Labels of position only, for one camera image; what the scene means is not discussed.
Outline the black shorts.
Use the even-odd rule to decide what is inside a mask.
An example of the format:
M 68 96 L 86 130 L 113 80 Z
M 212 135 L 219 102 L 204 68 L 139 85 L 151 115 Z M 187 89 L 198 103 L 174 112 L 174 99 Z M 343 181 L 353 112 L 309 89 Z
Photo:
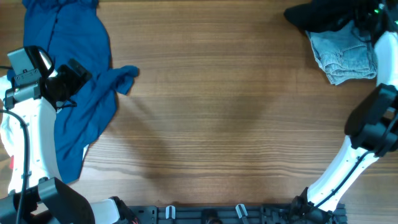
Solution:
M 284 17 L 297 28 L 315 33 L 336 32 L 350 22 L 360 30 L 368 30 L 380 3 L 378 0 L 312 0 L 287 8 Z

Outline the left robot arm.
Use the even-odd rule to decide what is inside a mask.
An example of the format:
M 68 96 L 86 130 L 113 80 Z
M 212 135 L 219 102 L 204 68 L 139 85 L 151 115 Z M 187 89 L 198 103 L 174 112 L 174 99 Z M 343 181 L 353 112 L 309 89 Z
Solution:
M 71 59 L 58 69 L 39 46 L 8 53 L 15 77 L 6 90 L 2 113 L 11 126 L 14 166 L 9 195 L 1 199 L 1 223 L 116 223 L 121 214 L 113 199 L 89 203 L 62 181 L 54 127 L 57 111 L 91 78 Z

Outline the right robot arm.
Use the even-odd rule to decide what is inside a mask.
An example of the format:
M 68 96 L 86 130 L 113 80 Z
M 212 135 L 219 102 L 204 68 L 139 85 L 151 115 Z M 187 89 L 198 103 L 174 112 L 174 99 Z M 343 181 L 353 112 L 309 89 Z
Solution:
M 284 16 L 309 33 L 341 31 L 353 22 L 376 54 L 377 86 L 348 117 L 340 151 L 285 213 L 288 223 L 340 223 L 336 209 L 345 192 L 366 168 L 397 150 L 397 1 L 311 1 Z

